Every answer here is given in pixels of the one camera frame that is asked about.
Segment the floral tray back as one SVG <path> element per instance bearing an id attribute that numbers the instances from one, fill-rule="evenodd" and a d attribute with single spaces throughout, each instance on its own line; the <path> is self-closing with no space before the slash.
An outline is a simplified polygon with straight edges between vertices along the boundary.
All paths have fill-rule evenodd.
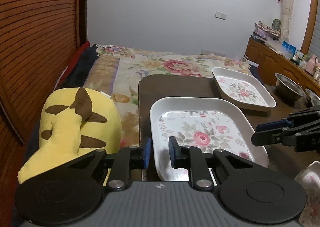
<path id="1" fill-rule="evenodd" d="M 241 109 L 267 112 L 277 105 L 264 85 L 249 74 L 222 67 L 214 67 L 212 74 L 221 97 Z"/>

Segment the wooden louvered wardrobe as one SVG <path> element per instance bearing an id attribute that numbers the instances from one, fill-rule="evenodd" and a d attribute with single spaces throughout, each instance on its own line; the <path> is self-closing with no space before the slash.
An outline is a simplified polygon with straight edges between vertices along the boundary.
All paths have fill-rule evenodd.
<path id="1" fill-rule="evenodd" d="M 1 0 L 1 108 L 20 141 L 87 40 L 87 0 Z"/>

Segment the medium steel bowl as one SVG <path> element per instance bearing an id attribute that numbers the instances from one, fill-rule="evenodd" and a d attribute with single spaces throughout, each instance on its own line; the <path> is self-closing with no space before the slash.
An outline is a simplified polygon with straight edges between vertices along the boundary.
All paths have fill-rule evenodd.
<path id="1" fill-rule="evenodd" d="M 306 100 L 309 104 L 311 104 L 311 98 L 317 98 L 320 100 L 319 96 L 317 96 L 317 94 L 312 90 L 306 88 L 305 92 L 306 92 Z"/>

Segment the pile of folded fabric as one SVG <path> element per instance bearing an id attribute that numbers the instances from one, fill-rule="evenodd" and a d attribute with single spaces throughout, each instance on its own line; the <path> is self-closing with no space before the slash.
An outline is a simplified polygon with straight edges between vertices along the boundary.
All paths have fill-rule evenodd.
<path id="1" fill-rule="evenodd" d="M 265 38 L 265 40 L 279 40 L 280 31 L 276 31 L 271 27 L 267 26 L 261 21 L 255 23 L 255 29 L 253 31 L 253 35 L 258 35 L 261 38 Z"/>

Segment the wall power strip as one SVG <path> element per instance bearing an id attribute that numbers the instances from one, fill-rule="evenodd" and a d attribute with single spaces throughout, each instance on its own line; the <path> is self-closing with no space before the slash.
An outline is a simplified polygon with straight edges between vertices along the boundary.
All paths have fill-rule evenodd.
<path id="1" fill-rule="evenodd" d="M 217 55 L 217 56 L 220 56 L 220 57 L 225 57 L 226 56 L 225 54 L 214 52 L 214 51 L 209 51 L 209 50 L 202 50 L 201 51 L 201 55 Z"/>

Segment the floral tray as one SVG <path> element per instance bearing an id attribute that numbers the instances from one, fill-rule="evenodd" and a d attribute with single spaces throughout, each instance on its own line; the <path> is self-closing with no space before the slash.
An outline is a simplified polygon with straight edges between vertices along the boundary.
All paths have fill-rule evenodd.
<path id="1" fill-rule="evenodd" d="M 180 146 L 195 146 L 204 153 L 224 149 L 268 167 L 263 146 L 254 146 L 254 129 L 232 103 L 218 98 L 166 97 L 150 109 L 155 166 L 162 181 L 187 181 L 188 171 L 171 167 L 169 138 Z"/>
<path id="2" fill-rule="evenodd" d="M 249 74 L 222 67 L 214 67 L 212 74 L 221 97 L 241 109 L 267 112 L 277 105 L 264 85 Z"/>
<path id="3" fill-rule="evenodd" d="M 307 168 L 295 176 L 306 192 L 306 205 L 299 222 L 302 226 L 320 226 L 320 182 L 319 161 L 314 161 Z"/>

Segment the yellow plush toy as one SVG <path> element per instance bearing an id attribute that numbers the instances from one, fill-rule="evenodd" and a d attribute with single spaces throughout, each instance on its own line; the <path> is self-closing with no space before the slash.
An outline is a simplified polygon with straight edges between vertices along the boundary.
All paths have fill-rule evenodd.
<path id="1" fill-rule="evenodd" d="M 54 91 L 40 118 L 39 148 L 18 172 L 20 184 L 96 149 L 120 149 L 121 120 L 111 97 L 85 87 Z"/>

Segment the small steel bowl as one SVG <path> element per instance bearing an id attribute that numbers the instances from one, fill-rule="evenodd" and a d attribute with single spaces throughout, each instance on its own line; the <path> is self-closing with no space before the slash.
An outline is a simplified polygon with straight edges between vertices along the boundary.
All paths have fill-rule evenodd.
<path id="1" fill-rule="evenodd" d="M 305 98 L 304 90 L 293 80 L 280 73 L 274 74 L 276 77 L 276 95 L 284 103 L 294 105 L 300 98 Z"/>

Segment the white wall switch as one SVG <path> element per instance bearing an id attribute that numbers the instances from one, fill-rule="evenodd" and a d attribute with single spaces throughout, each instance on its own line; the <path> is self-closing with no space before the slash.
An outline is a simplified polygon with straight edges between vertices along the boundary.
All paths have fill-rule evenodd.
<path id="1" fill-rule="evenodd" d="M 227 14 L 216 11 L 215 12 L 215 17 L 218 18 L 218 19 L 226 20 Z"/>

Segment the wooden sideboard cabinet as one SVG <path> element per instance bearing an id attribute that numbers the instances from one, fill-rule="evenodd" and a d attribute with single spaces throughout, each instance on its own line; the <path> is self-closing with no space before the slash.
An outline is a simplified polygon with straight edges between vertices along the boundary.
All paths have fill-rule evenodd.
<path id="1" fill-rule="evenodd" d="M 310 89 L 319 96 L 319 84 L 313 76 L 267 46 L 250 38 L 245 55 L 248 60 L 258 64 L 258 74 L 263 83 L 275 86 L 274 74 L 280 73 L 292 79 L 302 89 Z"/>

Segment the floral bed blanket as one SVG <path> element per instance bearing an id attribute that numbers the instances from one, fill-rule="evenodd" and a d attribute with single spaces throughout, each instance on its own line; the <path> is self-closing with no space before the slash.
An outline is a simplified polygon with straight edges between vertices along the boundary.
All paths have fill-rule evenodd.
<path id="1" fill-rule="evenodd" d="M 150 75 L 212 76 L 212 68 L 223 67 L 250 74 L 249 64 L 219 55 L 186 55 L 152 52 L 117 45 L 97 45 L 95 61 L 84 86 L 102 91 L 115 102 L 121 117 L 120 146 L 139 144 L 138 83 Z"/>

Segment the large steel bowl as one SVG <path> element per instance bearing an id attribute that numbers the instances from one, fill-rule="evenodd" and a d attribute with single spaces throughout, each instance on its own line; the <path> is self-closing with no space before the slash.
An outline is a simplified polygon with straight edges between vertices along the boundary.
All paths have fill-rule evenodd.
<path id="1" fill-rule="evenodd" d="M 320 105 L 320 100 L 317 98 L 311 98 L 311 104 L 312 106 L 318 106 Z"/>

